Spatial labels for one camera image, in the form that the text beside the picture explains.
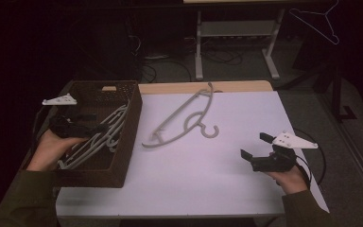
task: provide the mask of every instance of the human hand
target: human hand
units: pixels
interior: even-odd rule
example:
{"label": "human hand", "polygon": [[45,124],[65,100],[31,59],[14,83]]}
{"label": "human hand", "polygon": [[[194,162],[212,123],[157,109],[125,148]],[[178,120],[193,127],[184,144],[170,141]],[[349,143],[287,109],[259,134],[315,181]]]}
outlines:
{"label": "human hand", "polygon": [[47,130],[40,138],[40,143],[26,170],[54,170],[59,158],[72,146],[86,141],[87,138],[60,138],[51,130]]}
{"label": "human hand", "polygon": [[287,195],[308,190],[304,176],[296,166],[287,172],[266,172],[266,174],[276,180]]}

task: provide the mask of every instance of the hanger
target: hanger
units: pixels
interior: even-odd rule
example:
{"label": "hanger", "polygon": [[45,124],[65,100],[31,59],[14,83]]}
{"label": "hanger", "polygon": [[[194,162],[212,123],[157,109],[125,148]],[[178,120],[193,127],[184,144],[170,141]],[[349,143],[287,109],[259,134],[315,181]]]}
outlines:
{"label": "hanger", "polygon": [[[320,35],[322,35],[325,39],[327,39],[328,41],[330,41],[332,44],[338,44],[340,42],[339,38],[337,35],[335,35],[335,31],[333,30],[332,28],[332,25],[329,21],[329,18],[328,18],[328,14],[329,12],[335,7],[338,5],[338,1],[333,5],[331,6],[326,12],[311,12],[311,11],[301,11],[301,10],[298,10],[298,9],[291,9],[289,11],[289,13],[291,15],[293,15],[294,17],[296,17],[297,19],[301,20],[302,22],[304,22],[305,24],[307,24],[308,26],[310,26],[311,28],[313,28],[314,30],[316,30]],[[328,37],[327,35],[323,34],[319,29],[317,29],[316,27],[314,27],[313,25],[309,24],[308,22],[306,22],[301,16],[300,14],[314,14],[314,15],[321,15],[324,17],[325,21],[327,22],[329,28],[331,29],[332,31],[332,37]]]}

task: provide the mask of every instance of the wire hanger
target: wire hanger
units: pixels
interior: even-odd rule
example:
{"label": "wire hanger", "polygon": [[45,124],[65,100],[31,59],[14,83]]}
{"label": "wire hanger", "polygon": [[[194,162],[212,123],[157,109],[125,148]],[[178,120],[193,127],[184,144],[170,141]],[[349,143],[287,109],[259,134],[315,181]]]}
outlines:
{"label": "wire hanger", "polygon": [[[296,18],[298,18],[299,20],[301,20],[302,22],[304,22],[305,24],[307,24],[308,26],[310,26],[311,28],[313,28],[314,30],[316,30],[320,35],[322,35],[325,39],[327,39],[328,41],[330,41],[332,44],[338,44],[340,42],[339,38],[337,35],[335,35],[335,31],[333,30],[332,28],[332,25],[328,19],[328,14],[329,12],[335,7],[338,5],[338,1],[333,5],[331,6],[326,12],[311,12],[311,11],[301,11],[301,10],[298,10],[298,9],[291,9],[289,11],[289,13],[293,16],[295,16]],[[319,29],[315,28],[313,25],[309,24],[308,22],[306,22],[303,18],[300,17],[299,14],[304,14],[304,13],[307,13],[307,14],[315,14],[315,15],[321,15],[325,18],[329,28],[331,29],[332,31],[332,38],[329,38],[327,35],[323,34]]]}

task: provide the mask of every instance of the black cable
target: black cable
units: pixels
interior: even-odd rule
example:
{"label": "black cable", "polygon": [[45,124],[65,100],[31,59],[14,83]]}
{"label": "black cable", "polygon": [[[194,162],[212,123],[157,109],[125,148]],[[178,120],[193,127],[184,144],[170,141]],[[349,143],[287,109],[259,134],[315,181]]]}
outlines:
{"label": "black cable", "polygon": [[177,65],[180,65],[182,68],[185,69],[185,71],[187,71],[187,74],[188,74],[188,77],[189,77],[189,80],[190,82],[192,82],[192,76],[191,76],[191,73],[190,73],[190,70],[188,70],[188,68],[182,64],[182,63],[179,63],[177,61],[160,61],[160,60],[157,60],[157,61],[154,61],[154,62],[150,62],[148,64],[154,64],[154,63],[174,63],[174,64],[177,64]]}
{"label": "black cable", "polygon": [[235,51],[235,54],[230,51],[217,51],[217,52],[223,52],[223,53],[229,54],[230,58],[225,60],[225,59],[220,58],[217,55],[213,55],[211,58],[211,57],[209,57],[209,53],[207,53],[207,52],[202,52],[201,56],[204,57],[206,60],[214,61],[216,63],[224,63],[224,64],[228,64],[228,65],[239,65],[243,62],[243,54],[245,53],[245,52],[243,52],[240,54],[237,51]]}
{"label": "black cable", "polygon": [[[157,77],[157,72],[156,72],[155,68],[153,68],[153,67],[151,67],[151,66],[149,66],[149,65],[143,65],[143,67],[147,67],[147,68],[149,68],[149,69],[151,69],[151,70],[153,71],[153,74],[150,74],[150,73],[148,73],[146,70],[143,70],[143,78],[144,78],[144,79],[145,79],[148,83],[151,83],[151,82],[155,81],[155,80],[156,80],[156,77]],[[147,75],[149,75],[149,76],[152,76],[152,79],[147,79],[147,78],[144,76],[144,73],[145,73],[145,74],[147,74]]]}
{"label": "black cable", "polygon": [[271,223],[273,223],[273,221],[275,221],[275,219],[277,219],[278,217],[274,217],[274,218],[271,218],[269,221],[267,221],[267,223],[264,224],[264,227],[269,227],[269,225]]}
{"label": "black cable", "polygon": [[299,155],[296,155],[296,157],[301,159],[307,165],[308,171],[309,171],[309,183],[311,184],[311,182],[312,182],[312,171],[311,171],[311,168],[309,167],[309,164],[304,160],[304,158],[300,157]]}
{"label": "black cable", "polygon": [[[302,134],[306,135],[308,138],[310,138],[312,140],[313,143],[317,143],[316,140],[308,133],[306,133],[305,131],[302,131],[300,129],[297,128],[293,128],[294,131],[299,131]],[[325,173],[326,173],[326,157],[325,157],[325,152],[323,151],[322,147],[318,144],[318,149],[320,150],[320,154],[322,156],[322,161],[323,161],[323,168],[322,168],[322,173],[320,174],[320,178],[317,180],[317,185],[320,185],[323,181],[323,178],[325,177]]]}

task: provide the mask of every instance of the white tabletop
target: white tabletop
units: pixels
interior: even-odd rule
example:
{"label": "white tabletop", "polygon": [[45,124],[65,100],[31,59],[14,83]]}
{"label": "white tabletop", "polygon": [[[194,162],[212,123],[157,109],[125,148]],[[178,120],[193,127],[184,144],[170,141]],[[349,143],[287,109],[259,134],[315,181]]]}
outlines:
{"label": "white tabletop", "polygon": [[[57,200],[60,218],[191,218],[280,215],[281,187],[269,176],[253,172],[240,157],[244,149],[265,157],[271,145],[259,133],[293,132],[276,92],[216,93],[202,123],[216,138],[195,128],[183,138],[144,148],[151,132],[192,94],[143,95],[143,109],[128,175],[123,188],[63,188]],[[187,115],[202,111],[208,98],[200,96],[163,130],[164,140],[182,132]],[[303,157],[300,149],[296,153]],[[328,210],[315,182],[311,191]]]}

